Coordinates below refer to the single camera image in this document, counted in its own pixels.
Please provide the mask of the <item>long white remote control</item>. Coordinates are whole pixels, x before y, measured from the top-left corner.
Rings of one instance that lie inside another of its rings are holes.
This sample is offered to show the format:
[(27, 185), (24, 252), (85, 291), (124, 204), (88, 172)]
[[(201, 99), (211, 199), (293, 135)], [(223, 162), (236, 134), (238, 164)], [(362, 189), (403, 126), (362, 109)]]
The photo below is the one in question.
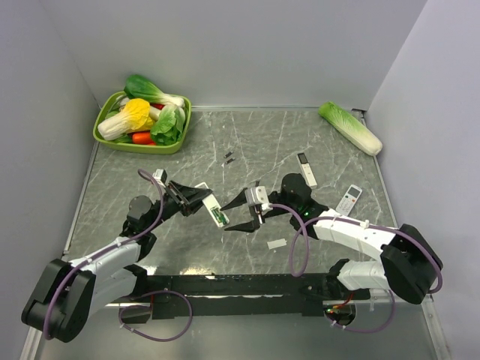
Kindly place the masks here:
[[(211, 218), (215, 222), (218, 228), (224, 228), (230, 223), (230, 219), (221, 211), (221, 205), (218, 202), (217, 198), (213, 193), (209, 194), (205, 199), (202, 200), (203, 205), (206, 207)], [(212, 209), (219, 209), (223, 215), (223, 222), (219, 223), (215, 216), (212, 214)]]

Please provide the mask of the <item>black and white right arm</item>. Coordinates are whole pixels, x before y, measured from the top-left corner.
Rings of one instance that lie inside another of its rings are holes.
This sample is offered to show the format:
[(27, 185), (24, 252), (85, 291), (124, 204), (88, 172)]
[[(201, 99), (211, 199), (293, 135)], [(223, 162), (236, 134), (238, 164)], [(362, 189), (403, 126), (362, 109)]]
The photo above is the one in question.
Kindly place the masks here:
[(356, 290), (378, 289), (418, 305), (442, 289), (443, 263), (417, 228), (356, 220), (318, 203), (311, 193), (301, 174), (289, 173), (280, 190), (269, 193), (259, 184), (246, 187), (222, 209), (249, 208), (251, 220), (230, 226), (231, 231), (253, 233), (267, 218), (289, 214), (291, 225), (306, 241), (331, 242), (368, 256), (367, 261), (340, 259), (331, 267), (327, 287), (336, 299)]

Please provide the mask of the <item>white battery cover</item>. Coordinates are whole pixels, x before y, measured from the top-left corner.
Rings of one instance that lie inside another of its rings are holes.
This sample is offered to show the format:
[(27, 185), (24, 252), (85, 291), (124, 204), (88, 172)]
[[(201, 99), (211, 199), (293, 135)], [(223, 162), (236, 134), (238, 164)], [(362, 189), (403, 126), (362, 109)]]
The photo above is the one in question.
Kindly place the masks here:
[(285, 238), (267, 242), (267, 246), (269, 250), (282, 248), (282, 247), (285, 247), (286, 245), (287, 245), (287, 240)]

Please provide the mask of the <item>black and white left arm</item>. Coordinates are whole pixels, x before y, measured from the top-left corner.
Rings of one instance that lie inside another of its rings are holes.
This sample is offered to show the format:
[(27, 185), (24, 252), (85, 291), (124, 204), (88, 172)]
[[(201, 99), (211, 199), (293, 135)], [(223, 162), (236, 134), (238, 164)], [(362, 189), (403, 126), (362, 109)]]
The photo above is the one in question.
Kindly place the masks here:
[(70, 262), (49, 262), (22, 310), (22, 322), (49, 339), (67, 343), (105, 305), (122, 297), (132, 302), (144, 299), (148, 275), (137, 263), (155, 245), (154, 229), (177, 213), (194, 214), (212, 194), (207, 187), (174, 181), (162, 190), (156, 201), (144, 195), (130, 201), (120, 235), (107, 246)]

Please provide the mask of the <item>green AAA battery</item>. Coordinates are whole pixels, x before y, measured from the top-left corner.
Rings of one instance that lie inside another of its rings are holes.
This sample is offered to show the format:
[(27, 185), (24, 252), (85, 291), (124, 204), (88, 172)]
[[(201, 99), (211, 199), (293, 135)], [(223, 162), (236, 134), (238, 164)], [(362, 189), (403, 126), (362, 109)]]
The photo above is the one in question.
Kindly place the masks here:
[(222, 223), (223, 222), (223, 215), (221, 213), (221, 211), (218, 209), (218, 208), (213, 208), (211, 210), (212, 214), (215, 216), (216, 220), (219, 222), (219, 223)]

